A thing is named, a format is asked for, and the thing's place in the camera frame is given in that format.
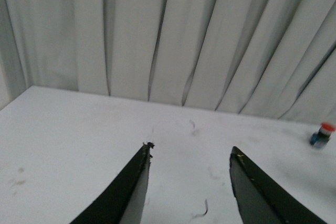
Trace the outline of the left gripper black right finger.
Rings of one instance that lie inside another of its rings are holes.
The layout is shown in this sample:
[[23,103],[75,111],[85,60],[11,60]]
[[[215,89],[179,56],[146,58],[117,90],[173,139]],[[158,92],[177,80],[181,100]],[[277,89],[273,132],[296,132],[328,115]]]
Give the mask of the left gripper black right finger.
[[243,223],[325,223],[236,146],[229,163],[233,194]]

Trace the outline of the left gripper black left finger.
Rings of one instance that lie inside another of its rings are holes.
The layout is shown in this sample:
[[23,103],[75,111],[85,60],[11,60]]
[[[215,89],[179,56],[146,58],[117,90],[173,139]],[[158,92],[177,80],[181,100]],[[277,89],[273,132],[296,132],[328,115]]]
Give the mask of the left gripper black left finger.
[[111,184],[72,223],[140,223],[154,143],[142,147]]

